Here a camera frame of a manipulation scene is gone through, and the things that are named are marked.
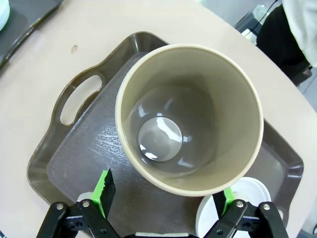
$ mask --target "tray handle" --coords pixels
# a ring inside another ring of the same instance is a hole
[[[77,89],[77,87],[79,85],[81,85],[84,81],[86,81],[87,79],[89,79],[91,76],[94,76],[94,75],[98,75],[102,80],[102,84],[101,84],[100,88],[96,92],[91,94],[84,101],[84,103],[80,106],[74,121],[69,125],[64,125],[60,121],[60,115],[63,111],[63,108],[64,108],[68,98]],[[71,129],[72,126],[78,121],[78,119],[85,112],[85,110],[89,107],[89,105],[94,101],[94,99],[102,91],[102,89],[107,85],[107,83],[108,83],[108,80],[106,80],[105,77],[103,76],[103,74],[101,74],[98,71],[98,68],[96,66],[89,68],[89,69],[81,72],[79,75],[75,76],[63,89],[63,91],[61,92],[61,94],[59,95],[59,97],[55,103],[55,106],[54,106],[54,109],[52,112],[51,125],[58,125],[58,126],[67,127],[69,129]]]

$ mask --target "person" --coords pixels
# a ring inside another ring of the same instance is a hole
[[[298,73],[317,67],[317,0],[283,0],[266,18],[257,47],[299,84]]]

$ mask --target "beige table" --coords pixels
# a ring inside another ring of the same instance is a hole
[[[304,160],[287,226],[295,237],[317,193],[317,114],[254,45],[209,10],[184,0],[66,0],[18,50],[0,75],[0,229],[9,238],[36,236],[49,206],[29,186],[26,168],[56,99],[75,75],[137,31],[150,31],[171,44],[214,48],[248,74],[265,119]],[[78,49],[72,54],[74,45]]]

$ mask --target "tray handle hole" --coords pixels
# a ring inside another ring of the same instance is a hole
[[[78,110],[86,99],[100,89],[102,80],[100,76],[93,75],[81,83],[67,99],[60,114],[60,122],[63,125],[74,123]]]

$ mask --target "black cable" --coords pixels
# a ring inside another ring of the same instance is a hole
[[[264,16],[261,18],[261,20],[258,21],[257,24],[256,24],[244,37],[246,37],[247,35],[249,35],[250,32],[253,32],[254,29],[256,29],[256,27],[257,27],[257,26],[259,25],[259,23],[263,20],[263,18],[266,16],[266,14],[268,13],[268,11],[272,8],[272,6],[273,6],[277,1],[278,1],[278,0],[275,0],[275,1],[271,4],[271,6],[269,6],[268,10],[267,10],[266,13],[264,14]]]

